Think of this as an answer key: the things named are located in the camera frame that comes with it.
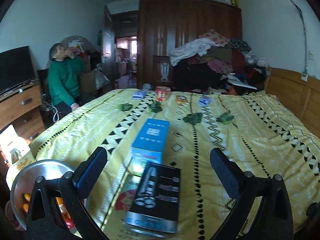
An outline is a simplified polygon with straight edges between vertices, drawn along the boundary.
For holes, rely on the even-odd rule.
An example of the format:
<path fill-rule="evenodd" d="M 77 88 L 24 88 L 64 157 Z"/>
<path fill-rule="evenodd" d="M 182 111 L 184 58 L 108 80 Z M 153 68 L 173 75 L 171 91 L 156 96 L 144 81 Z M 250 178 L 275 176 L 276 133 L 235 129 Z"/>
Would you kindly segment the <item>yellow patterned bedspread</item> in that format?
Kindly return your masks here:
<path fill-rule="evenodd" d="M 319 139 L 275 96 L 116 89 L 31 145 L 79 167 L 105 150 L 88 212 L 106 239 L 291 239 L 319 201 Z"/>

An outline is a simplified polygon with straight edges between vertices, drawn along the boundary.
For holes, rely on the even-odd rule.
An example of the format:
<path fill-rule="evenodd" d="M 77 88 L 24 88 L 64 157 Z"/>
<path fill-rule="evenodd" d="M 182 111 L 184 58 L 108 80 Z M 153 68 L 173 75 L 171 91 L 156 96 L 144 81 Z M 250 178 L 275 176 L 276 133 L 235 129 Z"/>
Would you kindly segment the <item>silver metal bowl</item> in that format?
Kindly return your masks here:
<path fill-rule="evenodd" d="M 27 215 L 23 211 L 23 195 L 32 193 L 37 177 L 43 176 L 46 180 L 57 179 L 68 171 L 74 172 L 75 168 L 60 160 L 45 159 L 26 166 L 18 173 L 11 187 L 10 203 L 17 221 L 24 230 L 27 229 Z"/>

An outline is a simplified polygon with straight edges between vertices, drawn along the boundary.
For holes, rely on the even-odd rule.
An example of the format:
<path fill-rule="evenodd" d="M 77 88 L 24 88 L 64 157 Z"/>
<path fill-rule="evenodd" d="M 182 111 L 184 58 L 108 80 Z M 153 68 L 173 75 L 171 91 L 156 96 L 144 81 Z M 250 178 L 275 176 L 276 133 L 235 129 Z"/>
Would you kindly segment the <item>green leafy vegetable right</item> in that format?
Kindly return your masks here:
<path fill-rule="evenodd" d="M 233 119 L 234 115 L 231 113 L 231 111 L 227 111 L 221 114 L 219 117 L 217 117 L 216 121 L 224 125 L 228 125 L 230 122 L 233 121 Z"/>

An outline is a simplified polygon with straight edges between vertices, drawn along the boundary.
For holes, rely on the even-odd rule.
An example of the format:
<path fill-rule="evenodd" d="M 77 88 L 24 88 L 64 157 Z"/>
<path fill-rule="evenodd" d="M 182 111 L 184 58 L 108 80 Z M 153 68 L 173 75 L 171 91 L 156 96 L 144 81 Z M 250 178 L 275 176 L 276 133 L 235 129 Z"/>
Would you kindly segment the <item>green leafy vegetable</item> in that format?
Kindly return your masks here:
<path fill-rule="evenodd" d="M 231 113 L 231 111 L 227 111 L 221 114 L 219 117 L 217 117 L 216 121 L 224 125 L 228 125 L 230 122 L 233 121 L 233 119 L 234 115 Z"/>
<path fill-rule="evenodd" d="M 183 118 L 183 121 L 195 126 L 196 124 L 199 124 L 201 122 L 202 117 L 203 117 L 203 113 L 201 112 L 190 113 Z"/>
<path fill-rule="evenodd" d="M 162 111 L 161 103 L 159 101 L 152 100 L 152 102 L 148 104 L 148 110 L 151 113 L 161 112 Z"/>

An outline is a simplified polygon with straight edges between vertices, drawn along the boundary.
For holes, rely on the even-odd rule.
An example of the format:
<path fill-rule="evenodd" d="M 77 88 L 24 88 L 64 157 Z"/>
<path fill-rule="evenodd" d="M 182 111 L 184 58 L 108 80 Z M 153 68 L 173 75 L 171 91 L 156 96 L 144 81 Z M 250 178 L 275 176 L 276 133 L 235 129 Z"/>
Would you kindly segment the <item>black shaver box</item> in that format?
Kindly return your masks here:
<path fill-rule="evenodd" d="M 133 232 L 164 238 L 177 233 L 181 170 L 147 162 L 124 219 Z"/>

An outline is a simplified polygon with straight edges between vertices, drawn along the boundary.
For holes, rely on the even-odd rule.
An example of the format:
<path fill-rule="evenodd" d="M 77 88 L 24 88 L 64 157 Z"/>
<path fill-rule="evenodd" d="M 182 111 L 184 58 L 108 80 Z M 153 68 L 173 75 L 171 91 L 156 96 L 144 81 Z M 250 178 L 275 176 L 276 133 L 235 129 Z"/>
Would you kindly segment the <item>blue green food box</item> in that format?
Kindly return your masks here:
<path fill-rule="evenodd" d="M 131 145 L 134 174 L 141 175 L 146 163 L 161 164 L 170 122 L 148 118 Z"/>

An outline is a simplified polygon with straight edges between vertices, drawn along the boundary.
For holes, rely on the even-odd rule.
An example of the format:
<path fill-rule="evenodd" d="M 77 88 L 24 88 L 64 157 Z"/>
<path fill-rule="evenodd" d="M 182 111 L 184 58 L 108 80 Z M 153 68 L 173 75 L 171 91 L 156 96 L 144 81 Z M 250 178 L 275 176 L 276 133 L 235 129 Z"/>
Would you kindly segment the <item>blue tissue packet right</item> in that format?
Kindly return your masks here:
<path fill-rule="evenodd" d="M 198 100 L 200 107 L 207 107 L 211 103 L 212 99 L 208 96 L 202 96 Z"/>

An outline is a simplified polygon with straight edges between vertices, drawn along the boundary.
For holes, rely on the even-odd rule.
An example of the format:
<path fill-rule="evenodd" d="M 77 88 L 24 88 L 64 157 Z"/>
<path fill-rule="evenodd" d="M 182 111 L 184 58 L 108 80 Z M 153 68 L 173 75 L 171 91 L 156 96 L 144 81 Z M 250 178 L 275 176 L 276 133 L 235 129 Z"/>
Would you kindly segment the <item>blue tissue packet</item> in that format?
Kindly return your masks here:
<path fill-rule="evenodd" d="M 138 90 L 132 95 L 132 98 L 134 100 L 142 100 L 146 97 L 147 93 L 146 90 Z"/>
<path fill-rule="evenodd" d="M 202 96 L 198 100 L 200 107 L 207 107 L 211 103 L 212 99 L 208 96 Z"/>

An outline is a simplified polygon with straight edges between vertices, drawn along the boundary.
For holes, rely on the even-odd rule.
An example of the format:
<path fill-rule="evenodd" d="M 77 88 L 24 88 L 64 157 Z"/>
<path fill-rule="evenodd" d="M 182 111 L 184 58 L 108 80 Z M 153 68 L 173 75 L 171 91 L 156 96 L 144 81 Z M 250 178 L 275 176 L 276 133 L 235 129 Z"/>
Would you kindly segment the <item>small green vegetable far left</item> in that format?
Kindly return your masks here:
<path fill-rule="evenodd" d="M 120 110 L 120 111 L 122 111 L 122 112 L 125 112 L 125 111 L 131 110 L 132 107 L 133 107 L 133 105 L 130 104 L 130 103 L 121 103 L 121 104 L 119 104 L 119 105 L 117 106 L 117 109 Z"/>

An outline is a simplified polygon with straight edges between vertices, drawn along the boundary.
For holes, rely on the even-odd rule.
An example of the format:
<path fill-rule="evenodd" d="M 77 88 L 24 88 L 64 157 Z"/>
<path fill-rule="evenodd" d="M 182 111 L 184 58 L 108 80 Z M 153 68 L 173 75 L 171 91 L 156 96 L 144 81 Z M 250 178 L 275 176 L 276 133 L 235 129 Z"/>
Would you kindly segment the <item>wooden drawer cabinet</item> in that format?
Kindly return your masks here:
<path fill-rule="evenodd" d="M 13 90 L 1 98 L 1 130 L 12 125 L 17 135 L 30 144 L 45 131 L 41 105 L 40 85 L 30 84 L 22 90 Z"/>

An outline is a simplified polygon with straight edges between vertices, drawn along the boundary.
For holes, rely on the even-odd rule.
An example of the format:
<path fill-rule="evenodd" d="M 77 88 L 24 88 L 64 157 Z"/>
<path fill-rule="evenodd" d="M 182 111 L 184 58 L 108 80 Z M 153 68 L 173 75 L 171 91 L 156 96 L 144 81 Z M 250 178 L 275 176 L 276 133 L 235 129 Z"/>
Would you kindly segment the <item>orange snack packet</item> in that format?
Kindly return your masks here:
<path fill-rule="evenodd" d="M 175 102 L 179 106 L 185 106 L 188 104 L 187 98 L 183 95 L 177 95 L 175 98 Z"/>

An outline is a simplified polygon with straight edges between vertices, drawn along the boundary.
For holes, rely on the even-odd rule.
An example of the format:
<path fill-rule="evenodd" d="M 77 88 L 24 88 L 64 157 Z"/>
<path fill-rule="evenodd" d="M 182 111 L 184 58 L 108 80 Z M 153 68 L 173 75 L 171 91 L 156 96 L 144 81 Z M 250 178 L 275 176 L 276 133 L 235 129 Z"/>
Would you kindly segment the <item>wooden headboard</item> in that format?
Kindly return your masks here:
<path fill-rule="evenodd" d="M 319 137 L 320 81 L 308 76 L 302 80 L 299 72 L 268 67 L 265 81 L 267 94 L 275 95 L 303 123 Z"/>

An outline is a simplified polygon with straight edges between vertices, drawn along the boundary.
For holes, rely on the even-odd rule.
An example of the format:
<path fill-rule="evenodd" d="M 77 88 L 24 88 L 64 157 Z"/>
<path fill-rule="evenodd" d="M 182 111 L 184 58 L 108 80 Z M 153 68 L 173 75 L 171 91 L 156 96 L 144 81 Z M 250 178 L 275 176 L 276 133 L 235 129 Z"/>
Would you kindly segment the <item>blue tissue packet left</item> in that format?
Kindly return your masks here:
<path fill-rule="evenodd" d="M 142 100 L 146 97 L 147 93 L 146 90 L 138 90 L 132 95 L 132 98 L 134 100 Z"/>

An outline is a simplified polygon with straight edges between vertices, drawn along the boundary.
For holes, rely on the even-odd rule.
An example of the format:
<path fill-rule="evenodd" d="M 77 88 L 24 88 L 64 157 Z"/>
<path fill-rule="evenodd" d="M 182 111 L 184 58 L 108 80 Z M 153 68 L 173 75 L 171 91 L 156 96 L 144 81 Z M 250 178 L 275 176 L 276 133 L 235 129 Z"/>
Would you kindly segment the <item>person in green sweater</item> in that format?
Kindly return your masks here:
<path fill-rule="evenodd" d="M 67 115 L 84 104 L 78 75 L 84 73 L 84 61 L 70 49 L 56 43 L 49 50 L 47 82 L 49 95 L 59 113 Z"/>

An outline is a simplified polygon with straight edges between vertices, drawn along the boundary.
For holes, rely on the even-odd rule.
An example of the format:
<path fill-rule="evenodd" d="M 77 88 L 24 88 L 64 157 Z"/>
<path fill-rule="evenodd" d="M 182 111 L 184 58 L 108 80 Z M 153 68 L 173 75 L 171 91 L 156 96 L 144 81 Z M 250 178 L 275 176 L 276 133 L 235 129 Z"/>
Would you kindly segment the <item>green leafy vegetable left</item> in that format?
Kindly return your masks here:
<path fill-rule="evenodd" d="M 151 113 L 161 112 L 162 111 L 161 103 L 159 101 L 152 100 L 152 102 L 148 104 L 148 110 Z"/>

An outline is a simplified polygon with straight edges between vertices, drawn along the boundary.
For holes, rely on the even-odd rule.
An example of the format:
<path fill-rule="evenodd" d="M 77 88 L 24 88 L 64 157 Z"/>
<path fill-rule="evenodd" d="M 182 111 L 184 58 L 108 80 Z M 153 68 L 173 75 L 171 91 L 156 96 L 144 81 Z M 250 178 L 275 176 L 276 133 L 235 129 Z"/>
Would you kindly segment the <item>red snack cup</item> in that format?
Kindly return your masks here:
<path fill-rule="evenodd" d="M 164 102 L 165 100 L 167 100 L 170 92 L 171 92 L 171 89 L 169 87 L 157 86 L 156 87 L 156 100 L 159 102 Z"/>

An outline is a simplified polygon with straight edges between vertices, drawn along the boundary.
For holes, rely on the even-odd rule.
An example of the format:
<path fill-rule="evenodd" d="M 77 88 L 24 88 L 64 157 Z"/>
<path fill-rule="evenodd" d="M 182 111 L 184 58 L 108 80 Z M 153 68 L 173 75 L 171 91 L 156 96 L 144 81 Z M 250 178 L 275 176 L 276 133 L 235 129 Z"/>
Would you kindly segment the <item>pile of clothes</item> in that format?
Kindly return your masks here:
<path fill-rule="evenodd" d="M 172 83 L 176 91 L 244 95 L 264 90 L 268 64 L 249 44 L 214 30 L 173 49 Z"/>

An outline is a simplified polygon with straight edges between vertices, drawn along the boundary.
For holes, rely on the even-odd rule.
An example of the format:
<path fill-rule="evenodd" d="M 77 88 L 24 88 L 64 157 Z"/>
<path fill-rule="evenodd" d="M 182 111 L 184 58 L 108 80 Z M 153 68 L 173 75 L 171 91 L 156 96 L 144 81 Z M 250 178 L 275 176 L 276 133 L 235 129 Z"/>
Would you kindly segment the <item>black television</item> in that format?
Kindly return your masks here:
<path fill-rule="evenodd" d="M 1 95 L 35 79 L 28 46 L 4 51 L 0 57 Z"/>

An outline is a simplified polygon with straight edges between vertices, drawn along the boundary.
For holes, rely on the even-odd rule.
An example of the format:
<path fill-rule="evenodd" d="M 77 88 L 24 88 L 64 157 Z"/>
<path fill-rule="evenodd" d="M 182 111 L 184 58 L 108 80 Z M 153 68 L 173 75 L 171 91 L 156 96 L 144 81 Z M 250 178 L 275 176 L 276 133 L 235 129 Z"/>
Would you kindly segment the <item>wooden chair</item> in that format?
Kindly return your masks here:
<path fill-rule="evenodd" d="M 155 87 L 165 86 L 172 88 L 173 66 L 170 63 L 168 56 L 153 56 L 153 81 Z"/>

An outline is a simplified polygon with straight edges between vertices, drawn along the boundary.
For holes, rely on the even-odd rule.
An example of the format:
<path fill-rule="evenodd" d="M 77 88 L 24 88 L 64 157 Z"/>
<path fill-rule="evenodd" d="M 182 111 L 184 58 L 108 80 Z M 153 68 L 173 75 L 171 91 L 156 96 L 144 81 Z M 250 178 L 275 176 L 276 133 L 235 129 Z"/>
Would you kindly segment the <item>brown wooden wardrobe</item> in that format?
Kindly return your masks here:
<path fill-rule="evenodd" d="M 169 53 L 213 29 L 242 38 L 241 9 L 210 0 L 139 0 L 137 85 L 157 85 L 154 56 Z"/>

